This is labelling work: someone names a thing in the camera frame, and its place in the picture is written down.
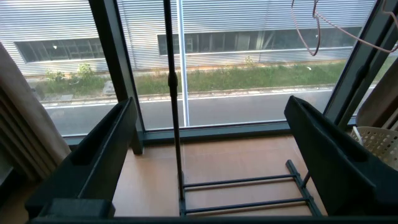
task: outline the building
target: building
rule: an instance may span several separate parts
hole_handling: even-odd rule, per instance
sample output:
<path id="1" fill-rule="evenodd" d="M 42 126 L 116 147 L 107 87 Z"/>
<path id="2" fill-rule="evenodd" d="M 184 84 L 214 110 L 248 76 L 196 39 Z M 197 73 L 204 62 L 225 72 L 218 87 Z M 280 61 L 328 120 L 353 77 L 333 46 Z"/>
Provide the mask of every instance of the building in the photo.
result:
<path id="1" fill-rule="evenodd" d="M 374 0 L 320 1 L 317 11 L 357 35 Z M 188 67 L 346 59 L 355 41 L 325 22 L 321 49 L 312 57 L 301 43 L 290 13 L 291 0 L 184 0 Z M 162 0 L 118 0 L 133 70 L 167 68 Z M 296 1 L 296 20 L 314 47 L 317 26 L 312 0 Z M 177 10 L 172 1 L 174 46 L 178 51 Z M 0 41 L 25 76 L 46 70 L 75 72 L 88 63 L 107 71 L 87 0 L 0 0 Z M 176 66 L 179 57 L 175 57 Z"/>

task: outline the perforated laundry basket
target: perforated laundry basket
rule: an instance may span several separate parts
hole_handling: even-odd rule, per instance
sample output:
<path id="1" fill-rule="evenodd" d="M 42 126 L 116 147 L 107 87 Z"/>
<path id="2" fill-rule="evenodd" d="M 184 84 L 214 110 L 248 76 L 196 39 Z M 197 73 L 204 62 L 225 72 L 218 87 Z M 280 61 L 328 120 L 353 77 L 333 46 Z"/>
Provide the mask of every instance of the perforated laundry basket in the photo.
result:
<path id="1" fill-rule="evenodd" d="M 374 127 L 353 127 L 351 137 L 385 164 L 398 170 L 398 131 Z"/>

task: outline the pink cable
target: pink cable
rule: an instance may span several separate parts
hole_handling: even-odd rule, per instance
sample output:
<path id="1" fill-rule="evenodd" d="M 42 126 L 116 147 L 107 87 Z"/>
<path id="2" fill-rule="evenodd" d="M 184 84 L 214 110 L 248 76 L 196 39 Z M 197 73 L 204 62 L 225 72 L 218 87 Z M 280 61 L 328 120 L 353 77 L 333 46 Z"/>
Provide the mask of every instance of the pink cable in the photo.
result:
<path id="1" fill-rule="evenodd" d="M 374 44 L 371 44 L 371 43 L 369 43 L 369 42 L 366 42 L 365 40 L 360 39 L 360 38 L 356 37 L 355 35 L 350 34 L 349 32 L 343 30 L 342 28 L 340 28 L 340 27 L 334 25 L 333 23 L 331 23 L 329 20 L 327 20 L 326 18 L 324 18 L 321 14 L 319 14 L 319 13 L 315 10 L 315 8 L 316 8 L 316 6 L 317 6 L 317 2 L 318 2 L 318 1 L 314 1 L 314 10 L 313 10 L 314 14 L 313 14 L 313 17 L 317 19 L 317 23 L 318 23 L 318 24 L 319 24 L 319 18 L 318 18 L 318 17 L 320 17 L 321 19 L 323 19 L 325 22 L 327 22 L 328 24 L 330 24 L 330 25 L 333 26 L 334 28 L 337 28 L 338 30 L 344 32 L 345 34 L 347 34 L 347 35 L 349 35 L 350 37 L 356 39 L 357 41 L 360 41 L 360 42 L 362 42 L 363 44 L 366 44 L 366 45 L 368 45 L 368 46 L 370 46 L 370 47 L 373 47 L 373 48 L 375 48 L 375 49 L 381 50 L 381 51 L 383 51 L 383 52 L 385 52 L 385 53 L 389 53 L 389 54 L 390 54 L 390 53 L 395 52 L 395 51 L 398 49 L 398 45 L 396 45 L 392 50 L 386 50 L 386 49 L 384 49 L 384 48 L 382 48 L 382 47 L 378 47 L 378 46 L 376 46 L 376 45 L 374 45 Z M 317 49 L 315 50 L 315 53 L 313 53 L 313 52 L 311 52 L 311 50 L 309 49 L 308 45 L 305 43 L 303 37 L 301 36 L 301 33 L 300 33 L 300 31 L 299 31 L 299 28 L 297 27 L 297 22 L 296 22 L 296 20 L 295 20 L 294 13 L 293 13 L 293 4 L 294 4 L 294 0 L 292 1 L 292 10 L 291 10 L 291 11 L 292 11 L 292 17 L 293 17 L 293 21 L 294 21 L 294 24 L 295 24 L 295 26 L 296 26 L 296 30 L 297 30 L 297 32 L 298 32 L 298 35 L 300 36 L 300 38 L 301 38 L 301 40 L 302 40 L 304 46 L 307 48 L 307 50 L 310 52 L 310 54 L 311 54 L 312 56 L 315 56 L 315 55 L 317 54 L 318 48 L 319 48 L 320 35 L 319 35 L 319 39 L 318 39 Z M 386 0 L 383 1 L 382 13 L 390 15 L 390 16 L 394 19 L 394 22 L 395 22 L 395 24 L 396 24 L 396 26 L 397 26 L 397 28 L 398 28 L 398 20 L 397 20 L 396 16 L 395 16 L 394 13 L 392 13 L 392 12 L 386 12 L 386 11 L 384 10 L 385 6 L 386 6 Z"/>

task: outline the brown curtain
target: brown curtain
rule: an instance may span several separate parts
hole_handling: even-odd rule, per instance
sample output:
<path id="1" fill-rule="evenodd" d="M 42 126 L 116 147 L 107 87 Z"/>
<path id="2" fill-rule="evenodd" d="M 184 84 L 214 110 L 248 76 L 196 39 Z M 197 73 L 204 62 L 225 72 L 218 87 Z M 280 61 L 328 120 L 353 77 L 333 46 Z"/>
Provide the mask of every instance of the brown curtain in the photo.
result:
<path id="1" fill-rule="evenodd" d="M 0 150 L 30 180 L 49 176 L 70 153 L 50 116 L 1 43 Z"/>
<path id="2" fill-rule="evenodd" d="M 356 124 L 398 131 L 398 58 L 359 109 Z"/>

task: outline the building window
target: building window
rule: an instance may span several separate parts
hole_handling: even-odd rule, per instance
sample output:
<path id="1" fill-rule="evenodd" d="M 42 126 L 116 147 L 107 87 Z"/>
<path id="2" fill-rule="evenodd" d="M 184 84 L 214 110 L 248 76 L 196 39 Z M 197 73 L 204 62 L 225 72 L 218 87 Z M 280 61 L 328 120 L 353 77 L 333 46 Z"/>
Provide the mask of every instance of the building window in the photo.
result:
<path id="1" fill-rule="evenodd" d="M 349 27 L 345 30 L 353 35 L 358 35 L 361 28 Z M 318 31 L 316 29 L 302 29 L 300 32 L 309 47 L 317 46 Z M 320 47 L 351 47 L 354 44 L 354 39 L 344 35 L 338 29 L 322 29 L 321 35 Z M 157 38 L 160 54 L 167 54 L 166 36 L 158 35 Z M 174 53 L 178 54 L 180 51 L 178 34 L 173 35 L 173 44 Z M 186 53 L 304 48 L 305 46 L 295 29 L 185 34 Z"/>
<path id="2" fill-rule="evenodd" d="M 99 38 L 15 42 L 26 62 L 104 58 Z"/>

